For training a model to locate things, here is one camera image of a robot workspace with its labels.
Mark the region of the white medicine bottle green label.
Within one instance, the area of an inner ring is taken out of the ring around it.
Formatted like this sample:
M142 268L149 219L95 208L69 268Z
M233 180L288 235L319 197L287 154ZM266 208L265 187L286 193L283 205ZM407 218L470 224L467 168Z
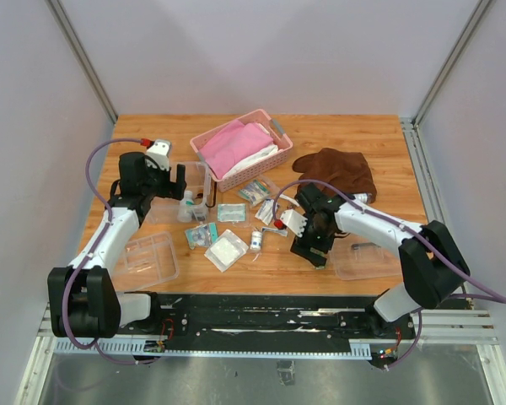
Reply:
M196 204L193 198L193 191L184 191L184 196L180 200L177 219L181 223L190 223L196 221Z

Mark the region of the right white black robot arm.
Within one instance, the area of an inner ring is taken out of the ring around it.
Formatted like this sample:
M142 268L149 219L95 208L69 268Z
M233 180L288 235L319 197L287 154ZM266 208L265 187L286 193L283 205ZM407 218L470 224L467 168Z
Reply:
M408 222L349 194L328 196L313 183L302 186L296 200L303 211L288 209L279 220L294 234L290 251L314 267L326 265L335 239L344 234L360 236L399 259L402 283L365 308L365 326L374 337L385 337L415 310L437 308L471 275L451 233L438 220Z

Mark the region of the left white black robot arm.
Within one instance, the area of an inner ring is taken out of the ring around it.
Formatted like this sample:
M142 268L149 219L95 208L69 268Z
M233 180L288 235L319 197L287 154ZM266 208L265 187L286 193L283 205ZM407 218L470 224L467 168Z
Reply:
M152 296L118 294L111 274L152 201L184 197L186 167L162 166L154 154L143 152L122 154L118 167L98 229L75 259L48 275L51 329L60 338L112 338L132 322L147 334L163 326L164 313L152 305Z

